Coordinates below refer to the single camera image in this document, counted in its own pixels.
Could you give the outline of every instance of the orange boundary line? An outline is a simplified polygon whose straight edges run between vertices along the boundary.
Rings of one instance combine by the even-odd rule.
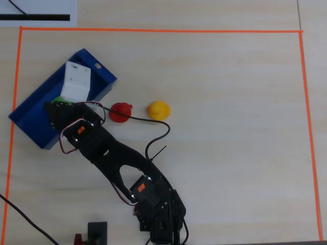
[[[302,63],[303,85],[304,85],[304,90],[305,90],[306,108],[307,108],[307,117],[308,117],[312,172],[313,172],[313,180],[314,180],[315,203],[316,203],[316,214],[317,214],[317,226],[318,226],[319,240],[320,241],[323,240],[321,219],[320,219],[320,204],[319,204],[319,193],[318,193],[318,182],[317,182],[317,170],[316,170],[316,162],[315,162],[315,154],[314,154],[313,134],[312,134],[308,86],[307,86],[307,76],[306,76],[306,68],[305,68],[305,58],[304,58],[304,53],[303,53],[303,41],[302,41],[303,31],[302,30],[160,30],[160,29],[120,29],[120,28],[42,28],[42,27],[36,28],[36,27],[20,26],[19,27],[18,48],[17,48],[17,58],[16,58],[16,71],[15,71],[15,83],[14,83],[12,110],[15,110],[15,108],[16,108],[18,72],[19,72],[21,39],[22,39],[22,31],[23,30],[30,30],[30,31],[157,32],[157,33],[298,33],[300,53],[301,53],[301,63]],[[11,122],[8,170],[7,170],[7,184],[6,184],[6,198],[7,199],[9,197],[13,140],[14,140],[14,122]],[[1,245],[5,244],[7,214],[8,214],[8,204],[5,203]]]
[[[96,32],[168,32],[168,33],[301,33],[302,30],[165,30],[128,28],[48,28],[23,27],[30,31],[96,31]]]
[[[16,72],[15,72],[15,84],[14,84],[14,95],[12,99],[12,110],[16,108],[16,98],[17,98],[17,85],[18,85],[18,71],[19,71],[19,60],[20,60],[20,49],[21,49],[21,36],[22,27],[19,27],[19,38],[18,38],[18,48],[17,48],[17,58],[16,58]],[[10,175],[11,175],[11,160],[12,160],[12,149],[14,144],[14,129],[15,124],[11,121],[10,129],[10,144],[9,144],[9,157],[8,157],[8,170],[7,170],[7,184],[6,184],[6,198],[9,198],[9,186],[10,186]],[[2,235],[1,235],[1,245],[5,244],[6,235],[6,224],[7,224],[7,213],[8,213],[8,203],[5,203],[4,208],[4,219],[2,225]]]
[[[319,192],[318,192],[318,181],[317,181],[317,169],[316,169],[316,160],[315,160],[315,150],[314,150],[314,145],[313,145],[313,134],[312,134],[312,125],[311,125],[311,116],[310,116],[310,105],[309,105],[309,96],[308,96],[305,56],[304,56],[304,52],[303,52],[302,33],[298,33],[298,39],[299,39],[299,43],[300,43],[303,85],[305,88],[305,97],[306,97],[306,108],[307,108],[308,128],[309,128],[309,138],[310,138],[310,148],[311,148],[313,184],[314,184],[314,189],[315,189],[317,226],[318,226],[319,240],[322,241],[322,228],[321,228],[321,219],[320,219],[320,204],[319,204]]]

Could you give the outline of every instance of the red wire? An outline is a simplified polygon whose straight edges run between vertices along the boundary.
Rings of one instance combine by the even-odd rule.
[[[114,183],[112,183],[111,181],[110,181],[110,183],[111,183],[111,185],[113,186],[113,189],[116,191],[116,193],[117,193],[117,195],[119,196],[119,198],[120,198],[124,203],[126,203],[126,204],[129,205],[129,206],[135,206],[136,204],[138,204],[138,202],[136,202],[136,203],[129,203],[129,202],[127,202],[126,199],[124,199],[123,196],[120,194],[120,192],[118,191],[118,189],[117,189],[117,187],[114,185]]]
[[[100,103],[100,102],[97,102],[97,101],[81,101],[81,102],[76,102],[76,104],[86,104],[86,103],[92,103],[92,104],[96,104],[96,105],[100,105],[103,109],[103,114],[104,114],[104,118],[101,117],[101,120],[102,120],[102,124],[104,124],[104,122],[106,121],[106,111],[104,109],[104,106]]]
[[[84,120],[84,121],[85,121],[85,119],[83,119],[83,118],[79,118],[79,119],[75,120],[74,122],[72,122],[71,124],[69,124],[68,126],[66,126],[63,130],[61,130],[61,132],[60,132],[60,134],[59,134],[59,144],[60,144],[60,148],[61,148],[61,150],[62,150],[62,152],[63,152],[64,154],[72,153],[72,152],[76,151],[77,148],[72,149],[72,150],[66,152],[66,151],[63,149],[63,146],[62,146],[62,141],[61,141],[61,139],[62,139],[62,134],[63,134],[63,132],[64,132],[66,129],[68,129],[69,127],[71,127],[72,125],[74,125],[75,123],[77,123],[77,122],[80,121],[80,120]]]

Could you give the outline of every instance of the white plastic part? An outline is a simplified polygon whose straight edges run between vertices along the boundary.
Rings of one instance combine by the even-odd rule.
[[[65,79],[60,97],[70,102],[86,101],[91,86],[91,69],[66,62]]]

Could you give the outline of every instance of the small hole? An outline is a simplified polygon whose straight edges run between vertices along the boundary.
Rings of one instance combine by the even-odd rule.
[[[94,65],[96,66],[97,69],[100,69],[102,67],[99,63],[95,63]]]

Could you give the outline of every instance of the green object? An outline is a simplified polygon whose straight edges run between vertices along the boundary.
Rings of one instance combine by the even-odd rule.
[[[54,101],[66,102],[66,103],[68,103],[70,106],[72,105],[72,103],[71,103],[70,101],[65,101],[65,100],[62,99],[60,96],[56,97],[53,101],[51,101],[51,103],[53,103]]]

